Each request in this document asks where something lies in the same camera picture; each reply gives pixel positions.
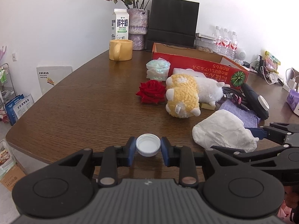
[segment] white wall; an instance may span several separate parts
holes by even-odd
[[[238,33],[240,47],[252,61],[268,50],[281,62],[279,72],[299,67],[296,49],[299,0],[192,0],[200,2],[197,31],[211,34],[215,25]],[[41,91],[37,66],[71,65],[73,70],[108,49],[110,16],[120,2],[105,0],[0,0],[0,45],[17,93]],[[283,42],[280,34],[293,36]],[[11,53],[18,53],[12,61]]]

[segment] screw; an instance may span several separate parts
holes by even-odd
[[[195,184],[196,183],[196,178],[193,178],[193,177],[184,177],[184,178],[182,178],[182,182],[184,184]]]
[[[100,180],[100,183],[104,184],[104,185],[111,185],[111,184],[114,184],[114,182],[115,182],[115,180],[110,177],[105,177]]]

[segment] floor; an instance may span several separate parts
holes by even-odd
[[[10,124],[0,122],[0,139],[4,139],[6,133],[11,128]],[[27,173],[32,173],[47,164],[29,157],[16,149],[11,149],[20,164],[25,168]],[[11,198],[11,192],[0,184],[0,224],[9,224],[13,222],[19,213],[16,210],[14,202]]]

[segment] yellow plush sheep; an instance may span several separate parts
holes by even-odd
[[[175,74],[166,80],[167,112],[178,118],[199,116],[197,82],[186,74]]]

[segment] yellow mug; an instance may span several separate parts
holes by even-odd
[[[132,40],[110,40],[109,59],[111,60],[130,60],[133,54]]]

